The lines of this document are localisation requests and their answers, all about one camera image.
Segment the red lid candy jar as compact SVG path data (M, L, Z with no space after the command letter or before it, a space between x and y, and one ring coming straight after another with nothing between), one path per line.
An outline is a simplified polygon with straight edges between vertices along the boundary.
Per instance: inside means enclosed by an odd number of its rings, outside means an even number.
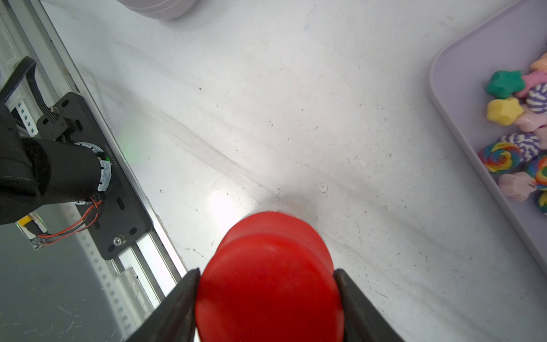
M260 212L224 236L199 281L202 341L342 341L331 255L307 222Z

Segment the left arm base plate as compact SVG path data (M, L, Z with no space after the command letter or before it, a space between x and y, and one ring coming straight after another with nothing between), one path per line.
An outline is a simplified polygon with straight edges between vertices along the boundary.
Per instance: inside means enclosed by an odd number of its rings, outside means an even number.
M123 171L122 160L115 156L115 145L108 142L85 99L69 92L54 107L60 118L56 123L40 118L41 137L60 142L62 151L80 155L58 176L51 175L50 185L58 183L59 194L44 198L66 200L69 192L81 194L89 202L80 210L84 213L93 204L90 191L94 184L99 216L88 230L102 258L111 260L147 234L153 228L152 220ZM92 163L89 153L82 154L85 149L94 150L103 165Z

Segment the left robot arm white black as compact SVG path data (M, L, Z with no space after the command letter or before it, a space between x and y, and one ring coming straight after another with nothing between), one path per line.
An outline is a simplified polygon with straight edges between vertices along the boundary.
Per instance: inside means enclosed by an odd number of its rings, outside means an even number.
M112 165L91 142L74 142L75 121L49 108L35 79L36 61L21 59L1 89L1 223L14 223L43 205L85 202L105 192ZM20 134L6 103L26 81L43 116L39 137Z

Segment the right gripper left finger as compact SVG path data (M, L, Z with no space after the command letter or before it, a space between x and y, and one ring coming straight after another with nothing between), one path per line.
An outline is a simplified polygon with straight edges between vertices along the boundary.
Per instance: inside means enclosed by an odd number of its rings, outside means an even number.
M174 342L195 340L195 305L201 277L190 270L128 341Z

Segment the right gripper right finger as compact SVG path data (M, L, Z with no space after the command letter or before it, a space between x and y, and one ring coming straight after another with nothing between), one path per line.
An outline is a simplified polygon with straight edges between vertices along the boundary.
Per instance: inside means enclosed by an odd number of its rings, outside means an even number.
M336 269L333 277L343 306L344 341L404 341L345 270Z

